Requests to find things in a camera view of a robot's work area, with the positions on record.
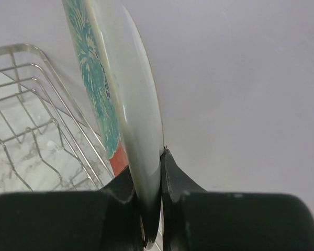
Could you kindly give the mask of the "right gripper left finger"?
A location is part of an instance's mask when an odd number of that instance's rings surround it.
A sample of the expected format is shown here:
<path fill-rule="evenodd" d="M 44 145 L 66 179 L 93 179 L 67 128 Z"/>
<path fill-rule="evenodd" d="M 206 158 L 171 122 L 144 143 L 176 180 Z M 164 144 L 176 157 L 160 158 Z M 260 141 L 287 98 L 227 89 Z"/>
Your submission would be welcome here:
<path fill-rule="evenodd" d="M 0 195 L 0 250 L 140 250 L 131 175 L 100 190 Z"/>

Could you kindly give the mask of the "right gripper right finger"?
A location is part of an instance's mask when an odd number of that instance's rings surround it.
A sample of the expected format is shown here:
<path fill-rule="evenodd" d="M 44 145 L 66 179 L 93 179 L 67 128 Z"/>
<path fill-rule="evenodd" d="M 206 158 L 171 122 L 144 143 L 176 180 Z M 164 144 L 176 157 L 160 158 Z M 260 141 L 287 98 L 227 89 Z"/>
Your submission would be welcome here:
<path fill-rule="evenodd" d="M 164 250 L 314 250 L 314 218 L 296 196 L 211 192 L 161 156 Z"/>

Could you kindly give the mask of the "wire dish rack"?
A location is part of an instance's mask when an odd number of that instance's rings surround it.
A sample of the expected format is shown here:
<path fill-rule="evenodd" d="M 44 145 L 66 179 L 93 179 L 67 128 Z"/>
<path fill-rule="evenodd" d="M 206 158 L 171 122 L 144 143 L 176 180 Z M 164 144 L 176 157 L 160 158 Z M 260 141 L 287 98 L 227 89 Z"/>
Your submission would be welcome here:
<path fill-rule="evenodd" d="M 0 47 L 0 194 L 97 190 L 114 177 L 101 138 L 46 55 Z"/>

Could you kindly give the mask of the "red teal flower plate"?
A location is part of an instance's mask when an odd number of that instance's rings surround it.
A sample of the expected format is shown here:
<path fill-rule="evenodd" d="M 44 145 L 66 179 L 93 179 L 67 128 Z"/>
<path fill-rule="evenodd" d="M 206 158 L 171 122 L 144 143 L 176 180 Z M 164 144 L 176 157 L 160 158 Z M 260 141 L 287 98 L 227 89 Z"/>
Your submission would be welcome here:
<path fill-rule="evenodd" d="M 121 1 L 64 1 L 63 7 L 105 151 L 115 172 L 129 166 L 150 249 L 159 229 L 164 135 L 140 32 Z"/>

